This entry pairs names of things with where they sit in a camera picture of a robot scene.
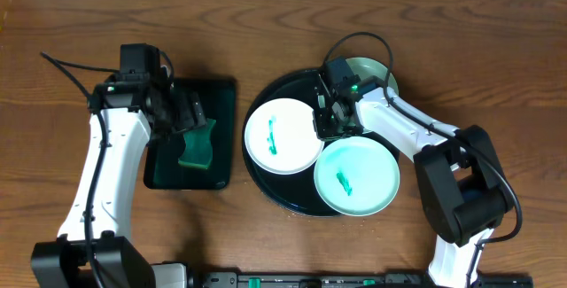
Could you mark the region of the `green scrubbing sponge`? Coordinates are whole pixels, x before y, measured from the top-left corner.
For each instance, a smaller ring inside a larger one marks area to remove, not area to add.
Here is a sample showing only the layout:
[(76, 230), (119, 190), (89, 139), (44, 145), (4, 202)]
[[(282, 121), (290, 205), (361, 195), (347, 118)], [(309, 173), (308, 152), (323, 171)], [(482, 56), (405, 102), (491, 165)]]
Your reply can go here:
[(208, 169), (213, 161), (212, 131), (216, 120), (207, 119), (206, 125), (183, 134), (185, 148), (178, 158), (181, 167)]

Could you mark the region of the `white plate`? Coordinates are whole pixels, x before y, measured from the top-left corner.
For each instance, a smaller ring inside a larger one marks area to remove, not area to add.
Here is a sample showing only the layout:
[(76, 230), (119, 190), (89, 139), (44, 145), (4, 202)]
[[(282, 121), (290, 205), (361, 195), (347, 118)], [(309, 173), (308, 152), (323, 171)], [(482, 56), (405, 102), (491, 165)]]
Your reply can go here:
[(245, 124), (245, 150), (269, 173), (297, 174), (314, 164), (323, 148), (315, 132), (314, 109), (297, 99), (270, 100)]

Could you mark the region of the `mint green plate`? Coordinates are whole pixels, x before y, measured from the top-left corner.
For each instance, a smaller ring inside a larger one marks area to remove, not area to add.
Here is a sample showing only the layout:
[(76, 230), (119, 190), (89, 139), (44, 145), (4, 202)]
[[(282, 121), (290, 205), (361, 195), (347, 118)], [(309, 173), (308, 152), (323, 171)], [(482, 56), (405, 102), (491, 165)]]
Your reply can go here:
[(362, 217), (391, 204), (400, 187), (400, 169), (385, 146), (354, 136), (324, 148), (315, 162), (314, 183), (330, 208)]

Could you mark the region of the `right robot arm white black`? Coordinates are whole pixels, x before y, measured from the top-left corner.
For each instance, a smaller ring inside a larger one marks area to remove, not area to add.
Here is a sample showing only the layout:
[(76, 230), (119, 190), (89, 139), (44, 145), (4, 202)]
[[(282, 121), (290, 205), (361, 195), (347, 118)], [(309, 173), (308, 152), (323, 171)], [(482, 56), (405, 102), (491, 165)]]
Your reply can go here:
[(479, 126), (460, 129), (433, 119), (381, 80), (323, 85), (318, 103), (320, 138), (338, 143), (371, 131), (412, 160), (437, 235), (430, 280), (443, 287), (476, 284), (485, 246), (515, 237), (523, 223), (489, 135)]

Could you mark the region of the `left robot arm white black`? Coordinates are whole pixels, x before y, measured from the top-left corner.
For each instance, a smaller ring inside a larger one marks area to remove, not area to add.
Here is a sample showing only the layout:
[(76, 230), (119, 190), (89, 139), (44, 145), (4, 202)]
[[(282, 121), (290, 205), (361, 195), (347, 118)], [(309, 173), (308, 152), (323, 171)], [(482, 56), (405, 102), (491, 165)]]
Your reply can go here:
[(196, 287), (183, 262), (151, 264), (131, 242), (137, 170), (146, 145), (204, 126), (198, 94), (171, 85), (98, 84), (88, 98), (89, 149), (56, 240), (35, 245), (41, 287)]

